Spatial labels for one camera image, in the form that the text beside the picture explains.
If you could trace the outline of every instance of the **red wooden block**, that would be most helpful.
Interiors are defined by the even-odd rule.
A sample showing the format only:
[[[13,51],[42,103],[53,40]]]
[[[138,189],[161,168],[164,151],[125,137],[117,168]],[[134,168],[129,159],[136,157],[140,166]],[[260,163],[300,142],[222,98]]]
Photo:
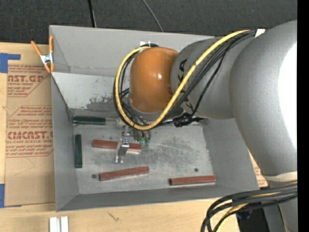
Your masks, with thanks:
[[[100,180],[110,180],[110,179],[117,179],[117,178],[123,178],[128,176],[135,176],[140,174],[147,174],[149,173],[149,167],[138,167],[138,168],[129,168],[129,169],[122,169],[117,171],[111,171],[111,172],[105,172],[101,173]]]
[[[171,186],[203,184],[203,183],[215,182],[216,180],[217,180],[216,176],[214,175],[180,177],[180,178],[170,179],[169,184]]]

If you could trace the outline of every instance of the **black wire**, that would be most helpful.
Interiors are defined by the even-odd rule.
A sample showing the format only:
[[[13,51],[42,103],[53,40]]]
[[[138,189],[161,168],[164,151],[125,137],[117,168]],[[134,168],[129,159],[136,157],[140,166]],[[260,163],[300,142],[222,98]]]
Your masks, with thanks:
[[[216,232],[220,225],[222,224],[222,222],[227,218],[229,217],[230,215],[233,215],[235,213],[239,213],[239,212],[245,212],[245,211],[250,211],[250,210],[254,210],[254,209],[259,209],[259,208],[263,208],[263,207],[267,207],[267,206],[271,206],[271,205],[275,205],[275,204],[280,204],[280,203],[283,203],[283,202],[286,202],[286,201],[289,201],[291,199],[294,199],[297,197],[297,193],[294,193],[294,194],[291,194],[289,195],[288,197],[285,197],[285,198],[282,198],[280,200],[276,200],[276,201],[272,201],[272,202],[268,202],[268,203],[263,203],[263,204],[248,204],[244,207],[242,207],[241,209],[239,210],[236,210],[234,212],[231,212],[229,213],[228,215],[224,216],[216,225],[216,227],[214,228],[214,230],[212,230],[211,228],[211,223],[210,223],[210,219],[211,217],[209,217],[208,215],[205,217],[203,223],[202,223],[202,226],[201,226],[201,232],[204,232],[205,231],[205,228],[207,227],[208,231],[209,232]]]
[[[158,19],[156,18],[155,14],[153,13],[152,9],[149,7],[148,3],[145,0],[142,0],[142,2],[145,4],[145,6],[147,7],[147,9],[149,10],[149,12],[151,13],[151,15],[153,16],[153,18],[155,19],[157,25],[159,26],[161,32],[164,32]]]
[[[90,11],[92,27],[96,28],[97,27],[97,22],[96,22],[96,19],[95,19],[95,13],[94,13],[93,8],[92,8],[91,0],[88,0],[88,7],[89,7],[89,11]]]
[[[242,33],[240,36],[238,36],[235,39],[232,39],[232,42],[224,42],[217,48],[217,50],[214,50],[213,55],[211,58],[207,59],[207,62],[204,64],[204,66],[199,70],[198,74],[196,75],[195,79],[192,81],[188,89],[186,89],[185,93],[181,96],[181,98],[177,101],[176,105],[173,107],[173,109],[178,109],[182,103],[186,100],[186,98],[189,96],[189,94],[192,92],[192,90],[196,87],[196,85],[200,82],[200,80],[204,77],[204,75],[208,72],[208,70],[219,60],[222,60],[222,56],[227,53],[227,51],[230,48],[233,48],[235,45],[239,44],[243,40],[246,40],[249,37],[252,37],[254,35],[254,31],[248,31]]]
[[[168,118],[168,116],[170,115],[170,113],[172,113],[173,111],[179,109],[182,105],[182,103],[187,99],[187,97],[189,96],[189,94],[192,92],[192,90],[196,87],[196,85],[199,83],[199,81],[204,77],[204,75],[207,73],[207,71],[218,61],[221,59],[221,63],[223,61],[222,57],[225,56],[225,54],[227,53],[227,51],[234,47],[235,45],[239,44],[240,42],[242,42],[243,40],[246,40],[250,37],[252,37],[255,34],[255,31],[247,31],[242,33],[241,35],[238,35],[237,38],[232,39],[231,41],[226,41],[223,42],[219,47],[217,47],[217,49],[213,50],[212,56],[211,58],[207,58],[206,63],[200,68],[200,70],[198,71],[196,77],[194,78],[194,80],[191,82],[190,86],[186,89],[185,93],[182,94],[182,96],[180,97],[180,99],[177,101],[176,105],[165,115],[165,117],[163,118],[162,121],[166,120]],[[212,78],[210,79],[210,82],[208,82],[207,87],[204,88],[205,92],[202,92],[202,97],[199,97],[199,102],[198,105],[200,103],[200,101],[203,98],[203,95],[206,93],[209,85],[211,84],[212,80],[214,79],[215,75],[212,75]],[[198,106],[196,107],[196,109],[194,109],[193,113],[191,113],[191,116],[194,115],[194,113],[196,112]]]
[[[245,211],[250,211],[250,210],[256,210],[256,209],[260,209],[260,208],[264,208],[264,207],[267,207],[267,206],[271,206],[271,205],[276,205],[276,204],[280,204],[280,203],[283,203],[283,202],[287,202],[289,200],[292,200],[294,198],[297,197],[297,193],[294,194],[294,195],[291,195],[287,198],[284,198],[282,200],[279,200],[279,201],[273,201],[273,202],[268,202],[268,203],[263,203],[263,204],[258,204],[258,205],[253,205],[253,206],[250,206],[248,205],[247,206],[244,206],[243,208],[237,210],[237,211],[234,211],[234,212],[231,212],[230,214],[228,214],[226,217],[222,218],[218,224],[216,225],[216,227],[213,229],[213,230],[210,230],[211,232],[217,232],[220,225],[223,223],[223,221],[228,218],[229,216],[235,214],[235,213],[239,213],[239,212],[245,212]]]
[[[261,195],[261,194],[269,194],[273,192],[293,192],[297,190],[297,184],[293,185],[288,185],[285,187],[278,187],[278,188],[270,188],[270,189],[259,189],[259,190],[251,190],[251,191],[245,191],[245,192],[238,192],[234,193],[231,195],[224,196],[218,200],[216,200],[210,207],[209,209],[213,209],[214,207],[218,206],[219,204],[226,202],[228,200],[236,200],[236,199],[241,199],[241,198],[246,198],[248,196],[253,196],[253,195]]]

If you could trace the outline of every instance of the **yellow cable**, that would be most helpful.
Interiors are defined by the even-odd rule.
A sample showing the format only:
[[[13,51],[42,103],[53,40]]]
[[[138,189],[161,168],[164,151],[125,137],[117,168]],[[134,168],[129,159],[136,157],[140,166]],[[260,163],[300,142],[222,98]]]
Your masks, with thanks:
[[[116,104],[117,104],[117,108],[119,110],[119,113],[122,115],[122,117],[124,118],[124,120],[131,125],[132,127],[141,130],[141,131],[146,131],[146,130],[150,130],[151,128],[155,127],[156,125],[158,125],[162,119],[164,118],[164,116],[169,112],[170,108],[173,106],[174,102],[176,101],[177,97],[179,96],[180,92],[182,91],[183,87],[185,86],[185,84],[187,83],[187,81],[189,80],[191,74],[194,72],[194,70],[196,69],[197,65],[199,65],[215,48],[217,48],[219,45],[221,45],[223,42],[233,38],[234,36],[241,34],[243,32],[247,32],[249,30],[242,30],[242,31],[237,31],[234,33],[231,33],[229,35],[226,35],[225,37],[221,38],[220,40],[218,40],[217,42],[215,42],[210,48],[208,48],[199,58],[198,60],[195,62],[194,65],[192,65],[192,67],[190,68],[190,70],[188,71],[188,73],[186,74],[186,76],[183,78],[182,82],[180,83],[180,85],[178,86],[176,92],[174,93],[173,97],[170,99],[169,103],[167,104],[166,108],[164,109],[164,111],[161,113],[161,115],[150,125],[146,125],[146,126],[141,126],[141,125],[137,125],[135,124],[132,120],[130,120],[128,118],[128,116],[125,114],[121,102],[120,102],[120,97],[119,97],[119,78],[120,78],[120,73],[123,69],[124,64],[126,63],[126,61],[135,53],[137,53],[138,51],[148,48],[147,46],[145,47],[139,47],[134,49],[133,51],[131,51],[122,61],[122,63],[119,66],[117,75],[116,75],[116,80],[115,80],[115,99],[116,99]]]

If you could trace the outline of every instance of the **wooden surface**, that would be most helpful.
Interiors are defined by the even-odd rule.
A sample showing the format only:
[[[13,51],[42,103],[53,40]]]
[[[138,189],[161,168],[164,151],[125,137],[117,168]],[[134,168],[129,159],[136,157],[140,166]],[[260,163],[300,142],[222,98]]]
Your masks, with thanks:
[[[70,232],[199,232],[214,200],[126,206],[56,213],[55,204],[0,209],[0,231],[48,232],[50,217],[69,217]],[[216,221],[224,212],[216,216]],[[234,216],[222,232],[239,232]]]

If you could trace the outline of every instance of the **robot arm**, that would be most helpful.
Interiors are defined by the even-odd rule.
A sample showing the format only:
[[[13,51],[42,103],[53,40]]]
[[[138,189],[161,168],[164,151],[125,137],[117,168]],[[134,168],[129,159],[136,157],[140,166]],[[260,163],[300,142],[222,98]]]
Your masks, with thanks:
[[[255,36],[254,31],[239,31],[190,44],[178,55],[170,49],[158,48],[152,54],[144,50],[144,58],[140,55],[132,64],[134,88],[130,84],[128,105],[123,109],[121,100],[116,100],[120,115],[139,130],[159,126],[179,112],[199,118],[234,117],[268,185],[277,188],[297,181],[297,21]],[[145,83],[145,76],[148,86],[157,87],[151,89],[151,96],[147,83],[140,88],[136,85]],[[122,90],[118,90],[117,84],[114,91],[119,97]],[[154,101],[160,106],[151,105]],[[146,121],[131,121],[125,110]],[[280,209],[286,231],[298,231],[297,198],[281,204]]]

